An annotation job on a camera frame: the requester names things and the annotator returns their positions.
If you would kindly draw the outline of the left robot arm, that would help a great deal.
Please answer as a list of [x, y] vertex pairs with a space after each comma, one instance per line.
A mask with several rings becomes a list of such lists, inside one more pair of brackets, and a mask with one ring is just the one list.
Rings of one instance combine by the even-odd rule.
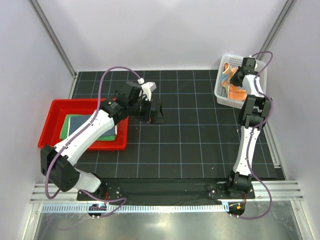
[[157, 88], [152, 81], [128, 81], [114, 96], [97, 101], [97, 109], [70, 136], [54, 146], [40, 150], [40, 165], [45, 184], [53, 183], [59, 191], [73, 188], [101, 200], [107, 192], [107, 183], [94, 173], [76, 169], [83, 153], [105, 132], [132, 116], [154, 125], [164, 122], [162, 100], [153, 98]]

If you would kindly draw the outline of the orange patterned towel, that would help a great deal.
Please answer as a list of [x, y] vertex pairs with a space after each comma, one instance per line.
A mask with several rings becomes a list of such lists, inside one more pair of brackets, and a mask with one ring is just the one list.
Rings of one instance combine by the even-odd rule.
[[231, 67], [229, 62], [224, 62], [223, 72], [220, 78], [220, 84], [225, 88], [227, 97], [236, 101], [244, 101], [247, 97], [247, 92], [239, 86], [231, 83], [231, 78], [234, 76], [238, 67]]

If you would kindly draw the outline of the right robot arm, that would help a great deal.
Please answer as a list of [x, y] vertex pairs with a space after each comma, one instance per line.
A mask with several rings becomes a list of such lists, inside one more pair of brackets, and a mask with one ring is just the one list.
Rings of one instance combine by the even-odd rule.
[[231, 84], [246, 91], [238, 117], [241, 132], [238, 154], [225, 185], [225, 192], [230, 198], [240, 198], [252, 190], [252, 179], [257, 179], [252, 167], [256, 142], [273, 107], [271, 98], [261, 87], [256, 65], [254, 57], [244, 57], [242, 65], [230, 79]]

